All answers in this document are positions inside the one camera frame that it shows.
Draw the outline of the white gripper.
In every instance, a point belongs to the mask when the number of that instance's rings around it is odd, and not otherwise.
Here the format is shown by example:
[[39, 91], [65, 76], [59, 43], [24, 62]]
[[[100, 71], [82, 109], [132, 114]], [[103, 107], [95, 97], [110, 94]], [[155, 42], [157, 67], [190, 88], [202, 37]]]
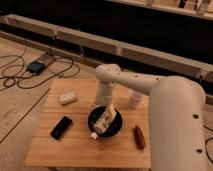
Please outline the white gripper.
[[[112, 102], [113, 88], [114, 85], [112, 83], [100, 81], [96, 91], [95, 102], [101, 106], [108, 106]], [[89, 112], [97, 107], [96, 103], [91, 105]]]

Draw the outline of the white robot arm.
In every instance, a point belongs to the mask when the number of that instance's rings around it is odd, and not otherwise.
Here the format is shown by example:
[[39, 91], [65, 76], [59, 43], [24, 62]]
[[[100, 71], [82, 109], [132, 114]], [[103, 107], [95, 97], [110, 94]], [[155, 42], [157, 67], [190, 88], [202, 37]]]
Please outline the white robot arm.
[[180, 76], [123, 72], [116, 64], [98, 66], [95, 75], [95, 105], [108, 109], [93, 126], [97, 135], [115, 118], [112, 87], [118, 83], [149, 97], [152, 171], [207, 171], [202, 122], [206, 95], [198, 83]]

